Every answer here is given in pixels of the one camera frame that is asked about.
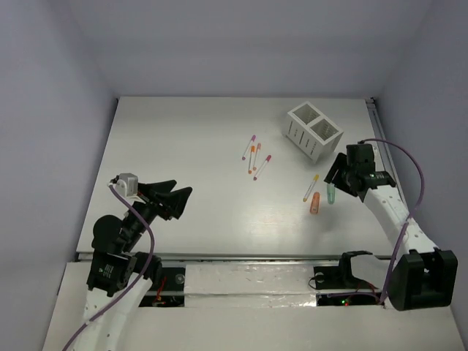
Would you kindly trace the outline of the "green glue stick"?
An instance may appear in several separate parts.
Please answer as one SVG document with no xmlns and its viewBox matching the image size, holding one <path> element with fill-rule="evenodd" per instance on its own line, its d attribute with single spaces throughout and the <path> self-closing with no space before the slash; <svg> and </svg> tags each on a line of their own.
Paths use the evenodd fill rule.
<svg viewBox="0 0 468 351">
<path fill-rule="evenodd" d="M 329 205 L 333 205 L 336 201 L 336 188 L 333 184 L 327 184 L 327 201 Z"/>
</svg>

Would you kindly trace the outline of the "yellow cap white pen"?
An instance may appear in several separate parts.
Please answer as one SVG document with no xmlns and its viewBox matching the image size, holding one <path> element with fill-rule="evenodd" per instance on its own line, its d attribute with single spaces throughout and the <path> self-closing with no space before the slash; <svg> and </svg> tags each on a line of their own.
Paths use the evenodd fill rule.
<svg viewBox="0 0 468 351">
<path fill-rule="evenodd" d="M 316 183 L 317 183 L 317 181 L 318 181 L 318 178 L 319 178 L 319 175 L 318 175 L 318 174 L 316 174 L 316 175 L 313 177 L 312 182 L 310 183 L 308 189 L 306 190 L 305 195 L 303 196 L 303 201 L 304 201 L 304 202 L 306 202 L 306 201 L 309 199 L 309 197 L 310 197 L 310 195 L 311 195 L 311 193 L 312 193 L 312 190 L 314 189 L 314 187 L 315 187 L 315 185 L 316 185 Z"/>
</svg>

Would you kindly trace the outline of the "orange glue stick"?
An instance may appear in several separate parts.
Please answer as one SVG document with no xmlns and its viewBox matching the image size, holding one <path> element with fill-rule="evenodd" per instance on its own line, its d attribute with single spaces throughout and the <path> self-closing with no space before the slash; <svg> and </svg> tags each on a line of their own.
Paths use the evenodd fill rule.
<svg viewBox="0 0 468 351">
<path fill-rule="evenodd" d="M 311 201 L 309 212 L 311 214 L 318 214 L 319 208 L 320 208 L 320 193 L 315 192 L 312 195 L 312 201 Z"/>
</svg>

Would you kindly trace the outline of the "magenta cap white pen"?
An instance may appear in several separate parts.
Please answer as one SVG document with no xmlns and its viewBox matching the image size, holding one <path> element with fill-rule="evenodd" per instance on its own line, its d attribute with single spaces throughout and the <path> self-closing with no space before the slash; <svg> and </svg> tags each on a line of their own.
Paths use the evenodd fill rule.
<svg viewBox="0 0 468 351">
<path fill-rule="evenodd" d="M 254 177 L 253 177 L 254 181 L 256 181 L 260 177 L 260 175 L 262 174 L 262 172 L 264 171 L 264 169 L 266 168 L 270 160 L 271 160 L 271 155 L 268 155 L 265 158 L 264 162 L 261 164 L 261 166 L 257 169 L 256 173 L 254 174 Z"/>
</svg>

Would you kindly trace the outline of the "pale pink cap pen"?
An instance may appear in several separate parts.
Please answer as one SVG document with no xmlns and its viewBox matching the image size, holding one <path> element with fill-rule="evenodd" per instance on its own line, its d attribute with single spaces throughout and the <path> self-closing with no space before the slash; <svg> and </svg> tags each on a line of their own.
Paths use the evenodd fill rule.
<svg viewBox="0 0 468 351">
<path fill-rule="evenodd" d="M 254 153 L 254 161 L 253 161 L 253 166 L 252 170 L 256 171 L 257 170 L 257 163 L 260 155 L 260 150 L 261 150 L 261 143 L 258 143 L 257 146 L 255 147 L 255 153 Z"/>
</svg>

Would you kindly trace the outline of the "orange cap white pen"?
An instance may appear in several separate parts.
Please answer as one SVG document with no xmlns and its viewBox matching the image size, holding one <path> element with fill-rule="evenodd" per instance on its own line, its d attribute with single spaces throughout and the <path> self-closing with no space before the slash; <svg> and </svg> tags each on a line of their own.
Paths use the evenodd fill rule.
<svg viewBox="0 0 468 351">
<path fill-rule="evenodd" d="M 255 155 L 255 146 L 251 146 L 250 154 L 249 154 L 249 168 L 248 174 L 252 174 L 253 167 L 254 167 L 254 155 Z"/>
</svg>

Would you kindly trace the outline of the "purple cap white pen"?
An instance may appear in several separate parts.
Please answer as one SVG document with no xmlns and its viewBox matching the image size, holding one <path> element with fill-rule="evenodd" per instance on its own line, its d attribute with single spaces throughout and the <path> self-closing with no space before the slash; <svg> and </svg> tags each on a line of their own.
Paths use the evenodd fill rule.
<svg viewBox="0 0 468 351">
<path fill-rule="evenodd" d="M 251 139 L 249 140 L 246 148 L 245 148 L 245 151 L 243 153 L 243 156 L 242 156 L 242 160 L 245 160 L 246 159 L 246 156 L 247 154 L 249 153 L 249 150 L 250 148 L 253 146 L 254 142 L 255 142 L 255 139 L 256 139 L 256 135 L 252 135 Z"/>
</svg>

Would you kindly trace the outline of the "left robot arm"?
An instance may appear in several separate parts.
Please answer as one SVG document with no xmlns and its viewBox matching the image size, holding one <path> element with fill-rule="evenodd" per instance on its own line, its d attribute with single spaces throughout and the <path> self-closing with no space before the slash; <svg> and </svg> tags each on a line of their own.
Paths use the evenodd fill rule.
<svg viewBox="0 0 468 351">
<path fill-rule="evenodd" d="M 124 218 L 100 217 L 93 226 L 91 267 L 83 321 L 65 350 L 120 350 L 124 332 L 139 306 L 180 306 L 183 268 L 165 268 L 154 254 L 156 218 L 179 219 L 192 188 L 176 181 L 144 184 L 121 173 L 108 183 L 127 207 Z"/>
</svg>

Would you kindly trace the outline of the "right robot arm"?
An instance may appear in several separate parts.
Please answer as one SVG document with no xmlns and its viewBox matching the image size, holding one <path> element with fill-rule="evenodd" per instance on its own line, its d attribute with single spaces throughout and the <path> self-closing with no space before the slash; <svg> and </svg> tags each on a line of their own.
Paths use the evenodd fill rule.
<svg viewBox="0 0 468 351">
<path fill-rule="evenodd" d="M 388 263 L 367 251 L 345 252 L 336 269 L 338 281 L 350 288 L 380 290 L 380 302 L 390 301 L 398 311 L 449 306 L 458 260 L 451 250 L 442 250 L 415 221 L 386 171 L 378 171 L 371 140 L 346 147 L 337 155 L 327 184 L 358 198 L 374 215 L 390 244 Z"/>
</svg>

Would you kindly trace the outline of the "white two-compartment container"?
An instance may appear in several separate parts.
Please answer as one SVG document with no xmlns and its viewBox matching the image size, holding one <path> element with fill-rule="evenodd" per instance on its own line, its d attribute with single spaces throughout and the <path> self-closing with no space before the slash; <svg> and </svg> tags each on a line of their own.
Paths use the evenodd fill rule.
<svg viewBox="0 0 468 351">
<path fill-rule="evenodd" d="M 287 112 L 283 134 L 317 163 L 336 150 L 344 131 L 306 101 Z"/>
</svg>

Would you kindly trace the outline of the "white foam front panel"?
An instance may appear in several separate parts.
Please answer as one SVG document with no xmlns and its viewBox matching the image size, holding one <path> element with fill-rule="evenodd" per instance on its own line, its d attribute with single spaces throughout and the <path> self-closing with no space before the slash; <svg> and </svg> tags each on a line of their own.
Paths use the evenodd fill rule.
<svg viewBox="0 0 468 351">
<path fill-rule="evenodd" d="M 189 308 L 315 307 L 311 265 L 213 263 L 186 267 L 184 305 Z"/>
</svg>

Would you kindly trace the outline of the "aluminium rail right side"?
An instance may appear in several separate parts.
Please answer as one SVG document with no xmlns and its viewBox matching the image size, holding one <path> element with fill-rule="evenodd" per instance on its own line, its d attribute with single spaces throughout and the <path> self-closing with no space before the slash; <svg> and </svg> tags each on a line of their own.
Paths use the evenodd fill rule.
<svg viewBox="0 0 468 351">
<path fill-rule="evenodd" d="M 380 117 L 377 111 L 377 104 L 373 97 L 365 99 L 367 110 L 369 113 L 369 118 L 371 121 L 372 128 L 374 130 L 375 138 L 385 140 L 385 133 L 382 128 L 382 124 L 380 122 Z M 380 154 L 380 159 L 382 160 L 382 164 L 384 169 L 390 173 L 390 175 L 396 181 L 396 186 L 399 192 L 401 192 L 401 184 L 399 182 L 399 177 L 396 173 L 395 165 L 393 162 L 393 158 L 391 156 L 391 151 L 393 146 L 388 145 L 387 143 L 377 142 L 376 144 L 377 149 Z"/>
</svg>

